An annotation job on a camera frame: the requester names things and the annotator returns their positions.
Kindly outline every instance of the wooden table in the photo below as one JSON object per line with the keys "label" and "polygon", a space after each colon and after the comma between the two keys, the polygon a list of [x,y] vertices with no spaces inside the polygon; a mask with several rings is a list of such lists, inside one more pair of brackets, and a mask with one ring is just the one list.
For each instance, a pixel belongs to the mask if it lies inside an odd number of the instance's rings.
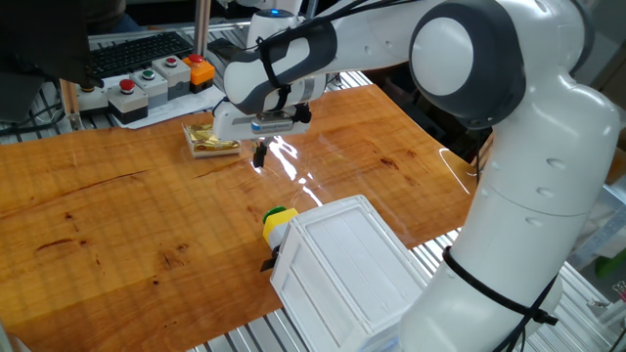
{"label": "wooden table", "polygon": [[0,147],[0,319],[34,351],[183,351],[281,306],[263,214],[365,195],[411,247],[463,224],[471,168],[376,86],[326,94],[266,167],[191,158],[185,116]]}

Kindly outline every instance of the black strap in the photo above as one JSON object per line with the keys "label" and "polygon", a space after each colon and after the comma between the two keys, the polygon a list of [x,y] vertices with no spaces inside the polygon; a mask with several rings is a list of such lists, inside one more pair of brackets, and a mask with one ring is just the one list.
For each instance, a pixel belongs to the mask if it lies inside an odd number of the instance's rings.
{"label": "black strap", "polygon": [[[519,303],[517,303],[515,301],[512,301],[512,300],[508,299],[504,295],[496,292],[495,290],[491,289],[489,286],[485,285],[483,282],[481,282],[479,279],[475,278],[472,274],[470,274],[467,270],[465,270],[452,257],[452,255],[450,255],[450,246],[447,246],[443,250],[443,260],[446,262],[446,264],[448,264],[450,269],[452,269],[452,271],[454,271],[457,275],[459,275],[459,277],[461,277],[461,279],[465,280],[466,283],[468,283],[470,286],[474,287],[480,293],[482,293],[485,296],[489,297],[491,300],[493,300],[496,303],[500,304],[501,306],[509,308],[512,311],[517,312],[517,313],[519,313],[519,314],[521,314],[523,316],[529,316],[532,320],[534,320],[535,322],[537,322],[539,324],[544,324],[545,323],[545,324],[549,324],[549,325],[553,326],[553,325],[555,325],[559,321],[559,319],[551,316],[546,311],[544,311],[542,309],[539,309],[539,307],[537,307],[537,309],[533,309],[533,307],[528,308],[528,307],[526,307],[524,305],[521,305],[521,304],[519,304]],[[550,282],[548,287],[552,287],[552,284],[554,283],[556,278],[557,277],[555,277]]]}
{"label": "black strap", "polygon": [[291,85],[281,84],[281,82],[278,81],[278,77],[276,77],[276,73],[274,73],[274,69],[272,68],[272,62],[270,61],[270,50],[267,42],[264,42],[261,38],[257,38],[256,42],[258,43],[258,51],[261,62],[263,63],[263,68],[265,69],[265,74],[267,74],[267,80],[270,81],[274,88],[279,90],[278,104],[270,111],[278,111],[285,106],[287,96],[291,93]]}
{"label": "black strap", "polygon": [[261,273],[274,268],[276,261],[278,260],[278,252],[281,250],[281,246],[277,245],[272,250],[272,257],[265,260],[263,264],[261,264]]}
{"label": "black strap", "polygon": [[[550,283],[546,286],[546,288],[544,288],[544,290],[541,292],[539,297],[537,297],[537,300],[535,301],[535,303],[533,303],[532,307],[530,307],[531,311],[536,311],[536,310],[539,309],[539,306],[541,306],[541,303],[543,303],[544,299],[546,299],[546,297],[548,296],[548,293],[550,293],[550,289],[552,289],[552,286],[553,286],[553,284],[555,283],[556,280],[557,280],[557,276],[555,276],[550,281]],[[517,324],[515,329],[513,329],[513,331],[511,331],[509,336],[507,338],[505,338],[505,340],[502,341],[498,345],[498,347],[496,347],[493,350],[493,352],[500,352],[505,347],[507,347],[507,351],[506,352],[513,352],[514,349],[515,349],[515,345],[517,344],[517,341],[519,340],[520,336],[522,337],[520,351],[523,351],[524,341],[526,340],[526,324],[528,324],[528,322],[530,322],[530,319],[531,319],[530,315],[525,315],[523,317],[523,319],[521,320],[521,322],[519,322],[519,324]]]}
{"label": "black strap", "polygon": [[263,167],[265,165],[265,156],[267,155],[267,146],[263,142],[259,142],[254,149],[254,155],[252,156],[252,166]]}
{"label": "black strap", "polygon": [[215,104],[215,107],[213,107],[213,110],[211,111],[211,112],[213,112],[213,115],[215,115],[215,111],[217,110],[217,107],[219,107],[219,106],[220,106],[220,104],[222,104],[222,103],[228,103],[228,102],[230,102],[230,101],[228,100],[228,97],[224,97],[224,98],[222,98],[222,100],[221,100],[221,101],[217,102],[217,104]]}

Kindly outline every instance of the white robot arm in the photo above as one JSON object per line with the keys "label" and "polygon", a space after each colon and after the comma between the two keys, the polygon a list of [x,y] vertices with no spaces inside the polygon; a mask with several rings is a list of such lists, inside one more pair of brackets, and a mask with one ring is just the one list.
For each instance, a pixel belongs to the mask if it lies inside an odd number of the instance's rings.
{"label": "white robot arm", "polygon": [[302,6],[302,0],[235,0],[238,4],[259,10],[281,9],[297,14]]}
{"label": "white robot arm", "polygon": [[[326,73],[407,61],[433,104],[467,128],[493,127],[492,153],[448,251],[454,259],[402,318],[405,352],[494,351],[511,336],[513,346],[530,315],[470,285],[455,266],[531,307],[587,219],[620,121],[610,101],[569,75],[593,42],[575,1],[341,1],[265,37],[226,68],[229,101],[214,111],[218,138],[302,133],[311,121],[306,103],[322,95]],[[553,303],[558,288],[557,281]]]}

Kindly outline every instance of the red button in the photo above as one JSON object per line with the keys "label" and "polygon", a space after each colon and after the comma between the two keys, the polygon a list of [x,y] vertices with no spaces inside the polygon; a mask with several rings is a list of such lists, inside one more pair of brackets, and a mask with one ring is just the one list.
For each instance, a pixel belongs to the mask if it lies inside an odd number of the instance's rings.
{"label": "red button", "polygon": [[192,54],[189,56],[189,61],[194,64],[199,64],[204,61],[204,58],[202,57],[202,55]]}
{"label": "red button", "polygon": [[165,65],[168,67],[177,67],[178,62],[176,61],[175,58],[167,58],[165,59]]}
{"label": "red button", "polygon": [[135,82],[130,79],[122,79],[119,81],[119,88],[122,92],[132,92],[135,88]]}

